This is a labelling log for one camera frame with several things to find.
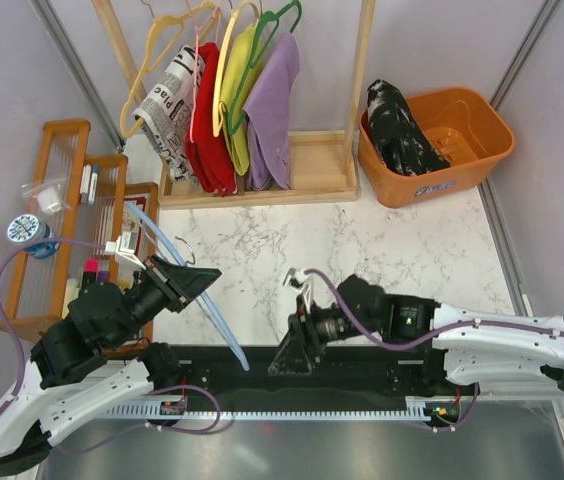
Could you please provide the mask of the black white-stained trousers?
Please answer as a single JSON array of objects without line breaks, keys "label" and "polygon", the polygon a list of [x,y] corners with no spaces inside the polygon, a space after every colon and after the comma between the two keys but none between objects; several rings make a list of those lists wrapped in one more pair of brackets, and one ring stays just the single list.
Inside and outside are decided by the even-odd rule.
[{"label": "black white-stained trousers", "polygon": [[367,88],[369,137],[385,166],[420,176],[451,166],[427,140],[400,90],[377,79]]}]

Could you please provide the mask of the light blue hanger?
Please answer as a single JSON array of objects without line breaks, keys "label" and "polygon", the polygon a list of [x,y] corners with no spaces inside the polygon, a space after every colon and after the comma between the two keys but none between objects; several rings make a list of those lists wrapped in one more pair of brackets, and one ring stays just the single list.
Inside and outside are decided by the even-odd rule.
[{"label": "light blue hanger", "polygon": [[[150,233],[153,233],[157,240],[166,248],[166,251],[171,255],[171,257],[176,261],[179,266],[192,266],[194,264],[195,255],[192,253],[193,250],[190,249],[192,253],[193,262],[187,262],[184,257],[180,254],[173,242],[167,237],[167,235],[158,227],[158,225],[146,214],[144,213],[136,204],[131,202],[126,202],[125,205],[129,210],[136,215],[142,222],[143,226],[148,229]],[[210,319],[214,328],[218,331],[221,337],[229,346],[230,350],[234,356],[239,361],[242,369],[244,371],[250,370],[250,363],[247,356],[239,344],[237,338],[231,331],[228,323],[226,322],[223,315],[220,313],[216,304],[213,302],[211,297],[206,293],[202,293],[199,296],[199,300],[196,301],[198,306],[206,312],[208,318]]]}]

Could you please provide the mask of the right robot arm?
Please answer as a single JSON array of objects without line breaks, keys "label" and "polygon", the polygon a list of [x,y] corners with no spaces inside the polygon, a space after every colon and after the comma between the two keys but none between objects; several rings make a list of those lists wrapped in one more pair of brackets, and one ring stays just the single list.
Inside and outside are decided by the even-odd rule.
[{"label": "right robot arm", "polygon": [[431,393],[535,379],[548,379],[564,393],[564,314],[473,311],[391,294],[357,275],[335,285],[317,269],[291,270],[284,282],[298,295],[268,367],[272,376],[308,376],[330,344],[364,337],[389,353],[420,359],[418,381]]}]

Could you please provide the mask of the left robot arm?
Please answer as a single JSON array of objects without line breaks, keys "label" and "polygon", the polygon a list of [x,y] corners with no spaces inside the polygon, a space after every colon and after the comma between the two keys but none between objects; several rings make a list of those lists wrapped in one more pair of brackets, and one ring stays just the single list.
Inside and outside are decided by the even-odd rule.
[{"label": "left robot arm", "polygon": [[85,386],[108,354],[163,310],[179,313],[221,275],[149,256],[133,286],[88,285],[31,349],[14,392],[0,402],[0,477],[43,462],[72,432],[109,408],[142,394],[180,390],[181,364],[166,343],[150,343],[106,380]]}]

